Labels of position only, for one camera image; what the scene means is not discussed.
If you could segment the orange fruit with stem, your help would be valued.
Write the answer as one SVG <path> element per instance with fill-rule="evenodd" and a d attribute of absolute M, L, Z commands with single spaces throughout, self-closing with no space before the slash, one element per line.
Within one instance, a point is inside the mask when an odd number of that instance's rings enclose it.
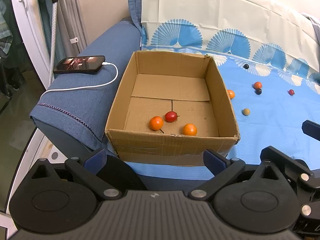
<path fill-rule="evenodd" d="M 253 87 L 255 90 L 257 90 L 257 89 L 262 89 L 263 85 L 261 82 L 258 81 L 253 84 Z"/>

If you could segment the dark purple grape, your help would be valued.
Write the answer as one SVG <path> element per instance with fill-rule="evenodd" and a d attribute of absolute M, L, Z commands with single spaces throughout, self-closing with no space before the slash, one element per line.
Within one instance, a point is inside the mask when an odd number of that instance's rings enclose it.
<path fill-rule="evenodd" d="M 255 93 L 256 93 L 257 95 L 260 95 L 260 94 L 262 93 L 262 90 L 261 90 L 260 88 L 258 88 L 258 89 L 255 90 Z"/>

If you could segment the brown cardboard box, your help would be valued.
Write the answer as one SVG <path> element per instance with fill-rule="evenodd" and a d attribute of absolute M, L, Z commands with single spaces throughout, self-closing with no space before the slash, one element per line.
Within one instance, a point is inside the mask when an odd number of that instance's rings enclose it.
<path fill-rule="evenodd" d="M 175 122 L 164 116 L 175 111 Z M 162 132 L 149 128 L 160 116 Z M 197 135 L 183 135 L 194 124 Z M 201 166 L 204 150 L 222 156 L 240 140 L 227 88 L 210 55 L 137 51 L 123 74 L 110 113 L 106 135 L 123 161 Z"/>

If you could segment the small orange fruit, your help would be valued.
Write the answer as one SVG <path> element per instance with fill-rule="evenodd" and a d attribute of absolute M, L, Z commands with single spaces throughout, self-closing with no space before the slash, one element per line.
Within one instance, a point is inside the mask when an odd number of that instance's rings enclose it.
<path fill-rule="evenodd" d="M 185 124 L 182 129 L 183 135 L 195 136 L 197 135 L 197 127 L 194 124 Z"/>

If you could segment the olive fruit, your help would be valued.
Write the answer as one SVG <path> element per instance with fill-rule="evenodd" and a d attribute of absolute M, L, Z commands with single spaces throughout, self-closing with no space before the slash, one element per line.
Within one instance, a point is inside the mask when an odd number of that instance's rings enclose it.
<path fill-rule="evenodd" d="M 245 108 L 242 110 L 243 115 L 248 116 L 250 115 L 250 110 L 248 108 Z"/>

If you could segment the blue patterned bed sheet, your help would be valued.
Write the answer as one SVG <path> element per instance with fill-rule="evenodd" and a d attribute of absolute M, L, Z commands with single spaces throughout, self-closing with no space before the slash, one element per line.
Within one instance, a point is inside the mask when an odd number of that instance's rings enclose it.
<path fill-rule="evenodd" d="M 273 146 L 295 160 L 303 160 L 319 174 L 319 141 L 302 131 L 302 123 L 319 123 L 319 87 L 311 79 L 302 80 L 300 86 L 287 83 L 287 72 L 274 68 L 263 77 L 263 92 L 257 95 L 253 80 L 257 65 L 233 56 L 216 55 L 216 65 L 227 88 L 235 89 L 232 105 L 238 121 L 241 139 L 227 157 L 239 158 L 248 164 L 260 163 L 260 152 Z M 289 90 L 295 91 L 291 96 Z M 250 115 L 242 110 L 248 108 Z"/>

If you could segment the black smartphone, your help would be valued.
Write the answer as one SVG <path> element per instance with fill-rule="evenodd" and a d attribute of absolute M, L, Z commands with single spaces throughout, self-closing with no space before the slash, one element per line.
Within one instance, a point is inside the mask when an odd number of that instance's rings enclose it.
<path fill-rule="evenodd" d="M 104 56 L 78 56 L 62 59 L 53 69 L 54 74 L 94 74 L 100 70 Z"/>

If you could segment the white door frame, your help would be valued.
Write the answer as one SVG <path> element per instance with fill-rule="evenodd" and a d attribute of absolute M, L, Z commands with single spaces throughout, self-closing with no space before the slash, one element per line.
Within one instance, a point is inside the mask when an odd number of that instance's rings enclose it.
<path fill-rule="evenodd" d="M 48 87 L 49 53 L 37 0 L 11 0 L 16 22 L 31 62 L 43 86 Z"/>

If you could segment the grey curtain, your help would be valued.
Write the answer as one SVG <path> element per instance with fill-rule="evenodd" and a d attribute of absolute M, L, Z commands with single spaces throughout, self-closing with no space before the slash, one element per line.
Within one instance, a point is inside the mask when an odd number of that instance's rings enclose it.
<path fill-rule="evenodd" d="M 79 0 L 59 0 L 57 20 L 67 57 L 76 56 L 88 45 Z"/>

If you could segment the red tomato fruit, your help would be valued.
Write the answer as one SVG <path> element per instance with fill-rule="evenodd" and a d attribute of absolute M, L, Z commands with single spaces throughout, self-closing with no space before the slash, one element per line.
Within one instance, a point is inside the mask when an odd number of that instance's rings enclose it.
<path fill-rule="evenodd" d="M 169 111 L 164 116 L 166 122 L 175 122 L 177 121 L 178 117 L 179 115 L 175 111 Z"/>

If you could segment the hanging striped clothes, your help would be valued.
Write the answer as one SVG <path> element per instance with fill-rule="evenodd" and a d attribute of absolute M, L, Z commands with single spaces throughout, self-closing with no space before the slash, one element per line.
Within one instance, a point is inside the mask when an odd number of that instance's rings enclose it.
<path fill-rule="evenodd" d="M 9 26 L 4 18 L 6 12 L 6 5 L 1 0 L 1 12 L 0 12 L 0 39 L 1 39 L 1 55 L 7 55 L 13 41 L 13 35 L 9 29 Z"/>

